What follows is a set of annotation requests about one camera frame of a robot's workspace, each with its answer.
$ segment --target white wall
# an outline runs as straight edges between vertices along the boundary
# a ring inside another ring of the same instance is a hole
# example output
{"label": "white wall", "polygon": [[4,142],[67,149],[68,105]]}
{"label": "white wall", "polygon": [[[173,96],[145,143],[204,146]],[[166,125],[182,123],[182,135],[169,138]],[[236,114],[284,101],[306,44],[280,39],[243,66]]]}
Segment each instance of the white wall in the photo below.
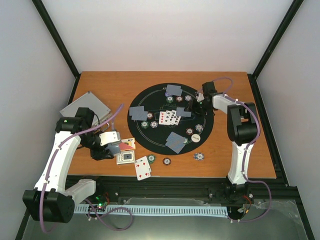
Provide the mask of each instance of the white wall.
{"label": "white wall", "polygon": [[44,0],[80,71],[252,73],[292,0]]}
{"label": "white wall", "polygon": [[290,185],[320,239],[320,1],[304,1],[258,78]]}
{"label": "white wall", "polygon": [[74,78],[31,0],[0,0],[0,239],[14,239]]}

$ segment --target blue poker chip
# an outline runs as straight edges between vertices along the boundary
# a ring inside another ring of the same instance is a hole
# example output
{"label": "blue poker chip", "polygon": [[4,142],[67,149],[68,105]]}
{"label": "blue poker chip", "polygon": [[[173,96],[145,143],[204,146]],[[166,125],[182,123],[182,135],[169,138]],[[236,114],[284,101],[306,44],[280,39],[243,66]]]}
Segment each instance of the blue poker chip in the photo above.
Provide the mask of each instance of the blue poker chip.
{"label": "blue poker chip", "polygon": [[195,125],[195,129],[200,133],[204,129],[204,127],[201,124],[197,124]]}
{"label": "blue poker chip", "polygon": [[167,91],[165,92],[165,94],[164,94],[166,97],[171,97],[172,95],[171,94],[169,94]]}
{"label": "blue poker chip", "polygon": [[194,160],[202,161],[203,159],[205,159],[205,155],[203,153],[201,153],[201,152],[196,152],[193,155],[193,158],[194,158]]}

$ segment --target white poker chip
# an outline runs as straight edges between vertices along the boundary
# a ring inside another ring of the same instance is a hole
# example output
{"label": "white poker chip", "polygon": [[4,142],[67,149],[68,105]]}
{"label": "white poker chip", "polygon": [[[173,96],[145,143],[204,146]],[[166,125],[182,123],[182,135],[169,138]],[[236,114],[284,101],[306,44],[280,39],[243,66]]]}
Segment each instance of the white poker chip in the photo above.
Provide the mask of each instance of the white poker chip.
{"label": "white poker chip", "polygon": [[158,123],[156,121],[153,121],[150,123],[150,126],[155,129],[156,127],[158,127]]}
{"label": "white poker chip", "polygon": [[184,99],[189,102],[192,99],[192,97],[190,95],[187,95],[184,97]]}
{"label": "white poker chip", "polygon": [[199,134],[193,134],[193,135],[191,136],[192,142],[198,143],[198,142],[200,142],[200,139],[201,139],[201,137],[200,137]]}
{"label": "white poker chip", "polygon": [[200,124],[197,124],[197,125],[195,125],[195,129],[198,131],[198,132],[201,132],[202,130],[203,130],[203,126],[202,125],[200,125]]}

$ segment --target gray floor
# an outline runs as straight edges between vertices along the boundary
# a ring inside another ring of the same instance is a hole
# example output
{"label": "gray floor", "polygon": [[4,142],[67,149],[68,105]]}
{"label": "gray floor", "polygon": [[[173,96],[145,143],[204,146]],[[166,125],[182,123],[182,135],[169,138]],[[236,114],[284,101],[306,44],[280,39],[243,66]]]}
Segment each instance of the gray floor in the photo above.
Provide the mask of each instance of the gray floor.
{"label": "gray floor", "polygon": [[[253,205],[244,219],[252,219],[265,211],[267,202]],[[118,228],[125,227],[128,216],[112,215],[104,219]],[[306,240],[307,236],[298,209],[292,201],[274,201],[272,210],[252,223],[230,223],[226,218],[203,216],[135,216],[125,231],[112,231],[98,220],[88,221],[84,214],[49,234],[43,234],[39,222],[29,220],[24,240]]]}

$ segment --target black frame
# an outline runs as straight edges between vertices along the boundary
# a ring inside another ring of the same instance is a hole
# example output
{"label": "black frame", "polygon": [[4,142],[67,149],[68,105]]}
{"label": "black frame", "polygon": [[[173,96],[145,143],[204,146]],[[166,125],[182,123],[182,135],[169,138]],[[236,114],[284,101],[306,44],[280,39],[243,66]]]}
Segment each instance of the black frame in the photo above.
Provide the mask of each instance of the black frame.
{"label": "black frame", "polygon": [[[253,97],[256,103],[256,107],[261,119],[262,128],[264,130],[266,142],[273,162],[274,170],[276,173],[276,179],[263,179],[272,192],[272,199],[275,200],[295,200],[306,234],[309,239],[315,239],[312,233],[304,206],[302,204],[299,191],[295,186],[289,186],[288,179],[282,164],[279,151],[276,145],[276,141],[269,123],[269,119],[266,113],[266,109],[259,91],[257,79],[266,65],[268,59],[276,48],[277,44],[281,40],[281,37],[285,33],[298,9],[304,0],[293,0],[287,13],[285,14],[282,22],[280,23],[277,31],[275,32],[272,40],[267,46],[261,60],[256,66],[252,74],[248,74],[249,83],[253,93]],[[66,46],[64,45],[54,23],[52,22],[42,0],[32,0],[34,6],[38,10],[44,24],[49,30],[53,40],[58,46],[62,56],[64,57],[67,65],[69,66],[75,81],[74,86],[68,101],[70,104],[75,96],[77,86],[80,80],[81,74],[77,70],[71,56],[68,53]],[[83,176],[68,176],[66,180],[66,187],[71,187]],[[225,180],[223,178],[148,178],[143,182],[138,182],[135,177],[109,177],[101,176],[96,177],[103,183],[108,189],[110,200],[112,202],[118,202],[120,199],[136,198],[192,198],[203,200],[209,203],[220,203],[224,206],[230,206],[229,203],[219,199],[219,197],[210,197],[210,193],[216,193],[223,188]],[[269,195],[264,186],[261,184],[249,184],[251,193],[256,199],[268,199]],[[27,222],[29,219],[29,213],[26,211],[16,239],[22,239]]]}

